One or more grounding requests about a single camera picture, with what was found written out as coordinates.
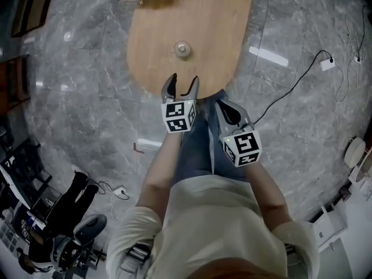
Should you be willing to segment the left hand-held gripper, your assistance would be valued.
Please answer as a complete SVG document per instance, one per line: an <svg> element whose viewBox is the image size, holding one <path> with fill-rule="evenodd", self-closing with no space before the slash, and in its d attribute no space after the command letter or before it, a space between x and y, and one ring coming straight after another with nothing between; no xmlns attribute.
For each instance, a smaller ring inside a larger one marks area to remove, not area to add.
<svg viewBox="0 0 372 279"><path fill-rule="evenodd" d="M176 98L177 74L173 73L161 90L162 118L168 133L184 133L190 131L196 117L196 97L199 91L199 77L195 76L186 94Z"/></svg>

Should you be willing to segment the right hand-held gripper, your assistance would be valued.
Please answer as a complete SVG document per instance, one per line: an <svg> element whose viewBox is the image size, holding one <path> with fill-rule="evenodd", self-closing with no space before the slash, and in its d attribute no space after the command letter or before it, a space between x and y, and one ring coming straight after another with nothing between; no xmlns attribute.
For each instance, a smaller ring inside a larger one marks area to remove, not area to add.
<svg viewBox="0 0 372 279"><path fill-rule="evenodd" d="M247 111L228 99L218 99L214 106L223 151L233 165L241 167L257 162L262 154L262 143Z"/></svg>

